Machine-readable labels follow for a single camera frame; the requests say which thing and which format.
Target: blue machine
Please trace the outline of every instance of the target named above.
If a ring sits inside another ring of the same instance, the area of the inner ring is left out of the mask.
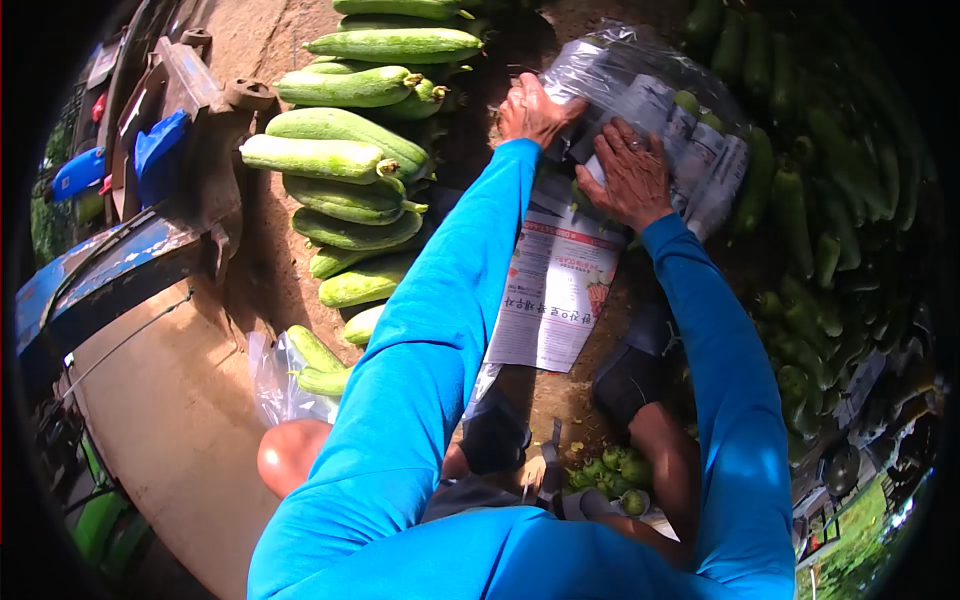
[[[142,184],[150,189],[138,196],[136,186],[128,185],[126,202],[140,205],[148,197],[148,208],[58,257],[17,292],[16,353],[28,393],[49,391],[67,353],[161,290],[199,274],[222,283],[236,252],[243,220],[231,153],[250,131],[256,111],[276,110],[276,98],[266,86],[246,80],[228,82],[222,90],[185,44],[162,37],[155,52],[158,62],[133,91],[122,117],[141,131],[162,121],[183,133],[168,145],[178,152],[155,163],[169,177],[153,177],[153,182],[145,177]],[[154,80],[162,78],[164,86],[147,89],[144,82],[158,69]],[[158,114],[138,113],[147,106],[156,107]],[[265,121],[258,118],[258,127]],[[95,173],[102,177],[105,164],[132,165],[132,152],[132,136],[121,132],[112,149],[78,156],[83,160],[60,186],[69,195],[74,183],[80,185]],[[149,168],[144,175],[150,175]],[[183,185],[161,189],[156,183],[170,180]],[[89,184],[85,181],[82,188]]]

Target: hand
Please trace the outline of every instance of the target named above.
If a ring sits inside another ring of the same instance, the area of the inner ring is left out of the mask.
[[[641,233],[673,212],[663,140],[650,133],[646,146],[626,121],[614,117],[593,138],[593,148],[607,176],[604,189],[587,167],[577,165],[577,182],[590,201],[620,223]]]
[[[529,138],[546,150],[553,136],[587,109],[587,101],[574,98],[565,105],[550,100],[532,73],[520,75],[520,85],[511,87],[500,104],[497,128],[503,141]]]

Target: grass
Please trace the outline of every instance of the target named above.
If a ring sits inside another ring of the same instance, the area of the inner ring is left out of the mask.
[[[70,158],[70,136],[66,121],[60,121],[47,138],[44,157],[46,164],[60,168]],[[36,267],[44,265],[70,250],[72,203],[48,204],[43,200],[40,181],[34,185],[30,198],[30,234],[34,241]]]
[[[889,553],[889,548],[878,541],[886,523],[886,500],[880,484],[875,481],[856,504],[840,515],[840,540],[813,566],[817,600],[848,600],[864,596],[866,592],[860,589],[861,585],[871,581],[874,566]],[[804,569],[797,574],[798,597],[812,599],[812,591],[810,571]]]

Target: blue plastic bag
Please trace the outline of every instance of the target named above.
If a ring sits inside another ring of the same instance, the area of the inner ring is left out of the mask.
[[[153,206],[171,194],[180,180],[180,155],[190,116],[182,108],[157,121],[149,133],[140,132],[133,144],[140,207]]]
[[[107,161],[104,159],[103,148],[91,148],[81,155],[74,156],[60,168],[51,183],[54,202],[61,203],[77,192],[85,190],[103,179],[106,171]]]

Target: blue shirt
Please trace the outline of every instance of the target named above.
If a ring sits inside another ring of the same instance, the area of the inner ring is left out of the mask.
[[[540,146],[497,148],[387,302],[307,481],[253,552],[250,598],[791,598],[777,382],[680,217],[642,232],[684,339],[700,425],[695,565],[534,507],[418,525],[493,333]]]

